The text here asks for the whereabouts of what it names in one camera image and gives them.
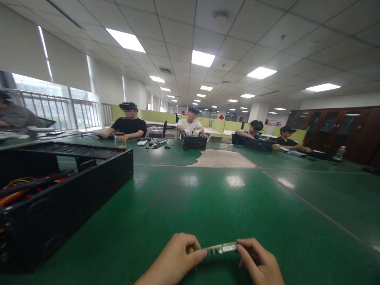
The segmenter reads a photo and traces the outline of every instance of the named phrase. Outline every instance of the water bottle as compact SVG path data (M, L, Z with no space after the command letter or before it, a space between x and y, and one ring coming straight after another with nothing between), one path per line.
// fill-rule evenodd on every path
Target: water bottle
M346 152L346 147L345 146L341 146L338 149L338 151L336 152L335 158L337 158L339 160L342 160L343 159L343 155L344 155L345 152Z

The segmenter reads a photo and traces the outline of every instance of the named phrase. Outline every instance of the human hand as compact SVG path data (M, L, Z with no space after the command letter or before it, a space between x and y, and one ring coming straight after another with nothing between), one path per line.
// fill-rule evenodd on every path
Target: human hand
M238 239L237 243L239 266L247 268L255 285L285 285L276 257L256 239Z
M205 257L197 238L190 234L175 234L150 269L136 285L174 285Z

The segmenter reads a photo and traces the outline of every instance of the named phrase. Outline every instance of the young man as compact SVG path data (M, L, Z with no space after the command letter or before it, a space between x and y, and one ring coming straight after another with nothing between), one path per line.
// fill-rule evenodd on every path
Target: young man
M14 104L8 92L0 91L0 128L30 126L45 127L46 124L29 109Z
M260 139L261 136L258 134L259 131L261 131L264 127L264 124L261 121L253 120L249 126L248 130L236 130L235 136L236 136L236 144L244 145L245 138L251 138L251 139Z
M132 102L124 102L119 105L119 107L124 111L125 117L118 118L114 124L100 136L107 138L109 135L116 131L125 133L127 139L135 137L143 137L146 133L146 123L145 121L137 117L137 106Z
M199 114L199 109L190 106L187 112L187 119L179 120L177 123L177 130L184 131L187 136L199 137L199 133L203 133L205 129L201 123L196 120Z
M272 148L287 148L287 149L297 149L304 152L312 152L308 147L304 147L301 144L296 143L294 140L289 139L289 137L295 133L297 130L292 127L285 126L280 129L281 136L276 139L276 143L272 145Z

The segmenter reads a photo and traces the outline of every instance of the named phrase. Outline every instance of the chair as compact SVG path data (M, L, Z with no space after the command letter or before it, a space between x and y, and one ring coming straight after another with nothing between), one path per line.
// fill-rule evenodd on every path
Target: chair
M148 137L155 139L165 138L166 126L167 121L165 121L163 127L152 127L152 129L149 131Z

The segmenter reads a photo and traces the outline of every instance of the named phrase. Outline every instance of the green table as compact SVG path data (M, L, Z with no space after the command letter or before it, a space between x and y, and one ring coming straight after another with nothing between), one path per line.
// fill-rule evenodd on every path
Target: green table
M113 145L92 137L62 141ZM286 284L379 283L380 179L360 165L208 143L259 168L184 167L201 152L169 144L147 150L129 140L134 178L35 274L1 276L0 283L124 285L176 232L195 234L204 247L256 237L277 257ZM183 284L250 284L238 262L235 253L209 258Z

